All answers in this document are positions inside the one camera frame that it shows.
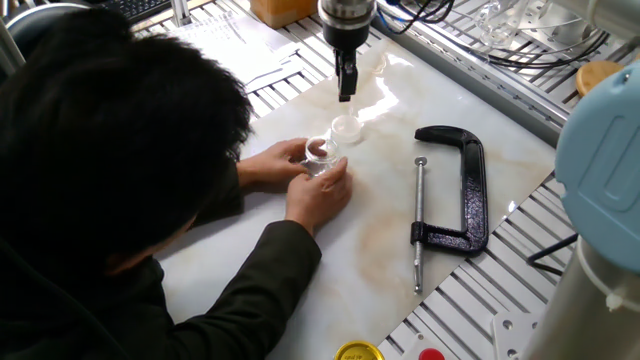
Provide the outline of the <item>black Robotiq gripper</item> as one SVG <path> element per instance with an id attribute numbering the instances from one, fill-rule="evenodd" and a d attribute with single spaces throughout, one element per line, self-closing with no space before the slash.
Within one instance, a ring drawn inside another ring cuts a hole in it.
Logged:
<path id="1" fill-rule="evenodd" d="M 334 48 L 335 69 L 338 77 L 338 99 L 349 102 L 357 88 L 357 52 L 369 36 L 370 23 L 353 29 L 342 29 L 322 20 L 323 37 Z"/>

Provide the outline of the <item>person's left hand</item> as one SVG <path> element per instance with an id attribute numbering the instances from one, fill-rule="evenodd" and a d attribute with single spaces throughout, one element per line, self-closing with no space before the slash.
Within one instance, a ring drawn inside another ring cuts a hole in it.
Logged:
<path id="1" fill-rule="evenodd" d="M 263 152 L 237 163 L 239 187 L 243 193 L 286 193 L 301 197 L 321 193 L 326 184 L 312 180 L 302 165 L 305 159 L 306 138 L 277 142 Z"/>

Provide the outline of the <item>person's right hand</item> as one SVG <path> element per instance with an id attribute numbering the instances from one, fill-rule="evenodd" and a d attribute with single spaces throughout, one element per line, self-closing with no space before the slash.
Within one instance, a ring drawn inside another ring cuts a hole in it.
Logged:
<path id="1" fill-rule="evenodd" d="M 301 225 L 311 235 L 349 203 L 353 193 L 353 176 L 348 171 L 348 159 L 324 173 L 309 177 L 301 174 L 288 186 L 285 220 Z"/>

